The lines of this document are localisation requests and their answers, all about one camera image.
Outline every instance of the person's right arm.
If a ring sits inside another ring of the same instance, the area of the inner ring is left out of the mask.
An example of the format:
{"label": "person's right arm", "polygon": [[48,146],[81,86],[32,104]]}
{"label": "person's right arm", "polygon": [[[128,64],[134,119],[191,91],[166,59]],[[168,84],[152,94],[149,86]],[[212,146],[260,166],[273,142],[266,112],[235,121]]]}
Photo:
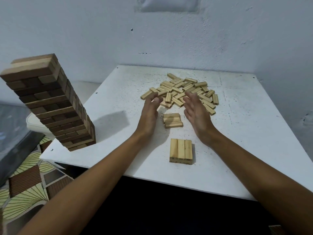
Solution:
{"label": "person's right arm", "polygon": [[313,234],[313,193],[221,134],[198,95],[186,95],[185,115],[199,139],[220,156],[285,229],[294,234]]}

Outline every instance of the white table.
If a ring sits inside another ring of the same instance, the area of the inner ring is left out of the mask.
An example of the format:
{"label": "white table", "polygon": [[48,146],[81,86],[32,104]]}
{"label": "white table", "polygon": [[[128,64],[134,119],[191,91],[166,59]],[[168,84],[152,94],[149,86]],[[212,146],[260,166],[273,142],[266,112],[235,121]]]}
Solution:
{"label": "white table", "polygon": [[[124,142],[136,129],[144,104],[140,96],[158,87],[166,75],[206,81],[219,95],[213,124],[231,140],[313,191],[313,163],[253,74],[117,66],[85,103],[96,127],[95,145],[69,152],[54,140],[41,155],[49,162],[90,168]],[[186,119],[184,107],[159,108],[151,143],[135,158],[125,175],[209,193],[253,199],[236,176],[200,142]],[[184,127],[165,129],[163,113],[178,112]],[[169,162],[170,139],[190,139],[194,164]]]}

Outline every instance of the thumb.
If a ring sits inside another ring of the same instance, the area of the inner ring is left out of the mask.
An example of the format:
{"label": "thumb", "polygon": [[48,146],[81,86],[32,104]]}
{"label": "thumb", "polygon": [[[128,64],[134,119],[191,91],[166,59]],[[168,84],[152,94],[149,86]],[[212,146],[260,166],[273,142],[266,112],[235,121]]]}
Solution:
{"label": "thumb", "polygon": [[156,97],[156,98],[154,98],[153,101],[151,102],[151,105],[152,105],[153,108],[155,108],[155,110],[157,110],[162,101],[163,101],[163,98],[158,98],[158,97]]}
{"label": "thumb", "polygon": [[186,96],[191,99],[191,102],[194,104],[195,107],[202,105],[197,93],[191,93],[187,91]]}

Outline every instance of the patterned floor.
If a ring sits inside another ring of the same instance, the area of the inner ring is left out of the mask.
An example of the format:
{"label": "patterned floor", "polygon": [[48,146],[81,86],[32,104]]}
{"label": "patterned floor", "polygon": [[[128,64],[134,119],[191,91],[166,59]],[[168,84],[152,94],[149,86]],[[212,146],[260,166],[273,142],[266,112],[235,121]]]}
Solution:
{"label": "patterned floor", "polygon": [[0,187],[0,235],[14,235],[72,178],[39,159],[51,143],[44,137]]}

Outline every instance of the gray wall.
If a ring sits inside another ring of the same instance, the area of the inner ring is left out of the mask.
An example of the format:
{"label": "gray wall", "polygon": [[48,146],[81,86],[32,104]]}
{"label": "gray wall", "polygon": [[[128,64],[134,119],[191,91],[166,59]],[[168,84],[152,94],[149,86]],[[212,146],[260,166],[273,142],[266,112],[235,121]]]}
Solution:
{"label": "gray wall", "polygon": [[[1,0],[0,69],[53,52],[70,80],[102,82],[117,64],[254,73],[313,157],[312,0],[201,0],[199,14],[135,5]],[[0,102],[21,104],[2,81]]]}

